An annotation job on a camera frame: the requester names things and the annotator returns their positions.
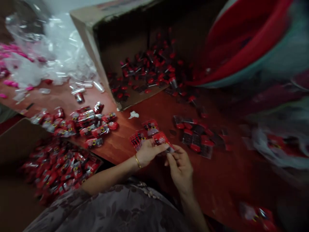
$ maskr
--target open cardboard box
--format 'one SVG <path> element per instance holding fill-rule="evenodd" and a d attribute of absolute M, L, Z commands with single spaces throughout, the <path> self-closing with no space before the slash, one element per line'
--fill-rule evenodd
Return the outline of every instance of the open cardboard box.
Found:
<path fill-rule="evenodd" d="M 167 32 L 169 27 L 172 27 L 172 38 L 176 39 L 177 57 L 194 62 L 226 1 L 116 0 L 73 10 L 70 15 L 105 90 L 114 99 L 107 72 L 122 76 L 119 62 L 126 57 L 134 60 L 136 53 L 146 51 L 154 43 L 157 32 Z M 114 102 L 124 110 L 162 90 L 151 89 L 151 93 L 140 95 L 129 88 L 127 102 L 118 103 L 115 99 Z"/>
<path fill-rule="evenodd" d="M 26 118 L 0 136 L 0 231 L 23 231 L 45 209 L 33 197 L 36 189 L 24 182 L 16 168 L 47 136 L 45 129 Z"/>

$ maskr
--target person's left hand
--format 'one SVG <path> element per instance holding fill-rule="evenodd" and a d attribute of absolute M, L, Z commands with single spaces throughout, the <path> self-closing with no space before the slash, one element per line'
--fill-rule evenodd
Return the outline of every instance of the person's left hand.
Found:
<path fill-rule="evenodd" d="M 148 139 L 145 140 L 140 150 L 136 153 L 136 157 L 143 168 L 146 167 L 157 154 L 166 151 L 169 147 L 167 143 L 157 146 L 153 139 Z"/>

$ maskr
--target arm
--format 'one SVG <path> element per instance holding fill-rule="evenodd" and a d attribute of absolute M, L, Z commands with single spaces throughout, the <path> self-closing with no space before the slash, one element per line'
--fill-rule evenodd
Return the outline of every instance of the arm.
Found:
<path fill-rule="evenodd" d="M 202 210 L 194 195 L 193 168 L 188 154 L 181 147 L 173 146 L 176 152 L 167 154 L 165 166 L 169 165 L 171 168 L 171 176 L 179 191 L 183 212 L 197 232 L 209 232 Z"/>
<path fill-rule="evenodd" d="M 155 146 L 153 140 L 146 140 L 141 149 L 123 163 L 99 172 L 86 180 L 81 188 L 90 195 L 96 195 L 110 187 L 119 184 L 137 172 L 140 167 L 147 166 L 155 156 L 168 148 L 168 144 Z"/>

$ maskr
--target floral fabric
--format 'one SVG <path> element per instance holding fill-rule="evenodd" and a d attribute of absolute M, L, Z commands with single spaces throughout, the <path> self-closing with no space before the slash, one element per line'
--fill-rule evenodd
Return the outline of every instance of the floral fabric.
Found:
<path fill-rule="evenodd" d="M 75 190 L 59 197 L 24 232 L 190 231 L 182 214 L 146 186 L 116 185 L 90 196 Z"/>

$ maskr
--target bracelet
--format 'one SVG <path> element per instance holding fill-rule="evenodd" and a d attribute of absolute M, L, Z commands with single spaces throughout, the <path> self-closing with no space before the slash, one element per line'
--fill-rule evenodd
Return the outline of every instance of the bracelet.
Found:
<path fill-rule="evenodd" d="M 142 168 L 142 166 L 141 166 L 141 164 L 139 163 L 139 161 L 138 161 L 138 159 L 137 159 L 136 154 L 135 154 L 135 159 L 136 159 L 136 161 L 137 161 L 137 164 L 138 164 L 139 168 L 141 169 L 141 168 Z"/>

